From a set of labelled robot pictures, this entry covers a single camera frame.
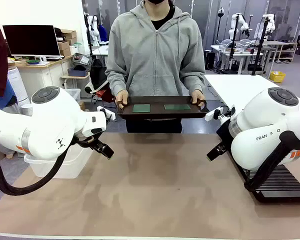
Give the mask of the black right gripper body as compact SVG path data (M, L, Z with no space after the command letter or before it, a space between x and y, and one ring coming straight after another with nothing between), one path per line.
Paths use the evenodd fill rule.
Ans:
M226 122L222 123L219 129L216 131L216 134L219 136L227 151L231 150L231 145L233 142L233 137L229 130L230 122L231 121L228 119Z

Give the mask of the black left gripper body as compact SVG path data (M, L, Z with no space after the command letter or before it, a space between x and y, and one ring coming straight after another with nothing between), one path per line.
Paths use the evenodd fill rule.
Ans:
M99 141L99 137L101 135L102 132L99 132L85 139L79 138L78 136L74 136L73 143L78 144L82 148L91 148L93 150L100 150L103 147L103 143Z

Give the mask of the person's left hand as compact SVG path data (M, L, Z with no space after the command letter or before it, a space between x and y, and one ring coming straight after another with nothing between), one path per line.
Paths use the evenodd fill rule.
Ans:
M204 101L206 100L203 93L198 89L192 92L191 98L192 98L192 104L197 105L199 107L202 107L204 105Z

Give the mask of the person's right hand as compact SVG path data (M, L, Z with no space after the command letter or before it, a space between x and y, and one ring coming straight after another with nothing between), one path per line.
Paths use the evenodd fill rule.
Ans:
M122 110L128 104L129 93L127 90L121 90L115 97L116 106Z

